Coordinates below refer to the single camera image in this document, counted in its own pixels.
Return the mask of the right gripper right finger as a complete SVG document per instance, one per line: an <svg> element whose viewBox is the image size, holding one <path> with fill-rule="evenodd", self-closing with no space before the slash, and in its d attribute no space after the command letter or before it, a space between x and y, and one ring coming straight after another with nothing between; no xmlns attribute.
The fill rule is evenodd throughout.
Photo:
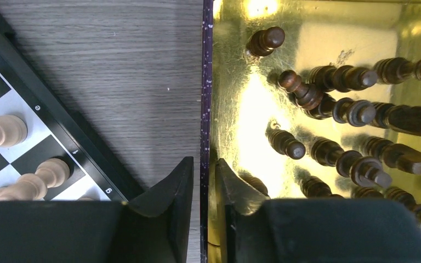
<svg viewBox="0 0 421 263"><path fill-rule="evenodd" d="M259 210L266 196L242 180L227 161L215 165L218 236L222 262L256 262L266 239Z"/></svg>

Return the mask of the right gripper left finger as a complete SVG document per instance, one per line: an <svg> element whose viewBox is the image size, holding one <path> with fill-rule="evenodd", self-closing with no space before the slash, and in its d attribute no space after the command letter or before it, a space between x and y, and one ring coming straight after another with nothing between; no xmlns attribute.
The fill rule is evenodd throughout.
<svg viewBox="0 0 421 263"><path fill-rule="evenodd" d="M194 159L124 206L117 230L118 262L186 262Z"/></svg>

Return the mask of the dark chess piece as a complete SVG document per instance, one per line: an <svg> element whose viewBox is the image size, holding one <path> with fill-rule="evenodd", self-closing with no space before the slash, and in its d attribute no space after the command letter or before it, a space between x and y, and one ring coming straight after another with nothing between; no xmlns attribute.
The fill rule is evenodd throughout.
<svg viewBox="0 0 421 263"><path fill-rule="evenodd" d="M317 138L311 145L310 156L322 166L335 167L339 175L350 178L357 186L391 186L392 178L377 158L355 150L346 151L333 140Z"/></svg>
<svg viewBox="0 0 421 263"><path fill-rule="evenodd" d="M337 101L327 93L324 93L319 105L303 112L313 119L333 118L337 123L348 123L353 127L368 125L376 116L376 109L368 100L341 98Z"/></svg>

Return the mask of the gold tin tray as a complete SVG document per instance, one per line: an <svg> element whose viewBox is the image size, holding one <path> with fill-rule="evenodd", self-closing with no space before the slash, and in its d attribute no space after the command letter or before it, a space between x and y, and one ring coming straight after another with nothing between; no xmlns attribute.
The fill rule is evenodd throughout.
<svg viewBox="0 0 421 263"><path fill-rule="evenodd" d="M204 1L202 262L421 262L421 1Z"/></svg>

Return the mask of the black white chess board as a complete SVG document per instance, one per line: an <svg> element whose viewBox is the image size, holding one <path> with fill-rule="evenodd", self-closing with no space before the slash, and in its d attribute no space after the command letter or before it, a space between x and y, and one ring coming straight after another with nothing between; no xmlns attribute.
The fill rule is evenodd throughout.
<svg viewBox="0 0 421 263"><path fill-rule="evenodd" d="M69 111L0 14L0 193L35 182L40 200L129 201L144 192L86 119Z"/></svg>

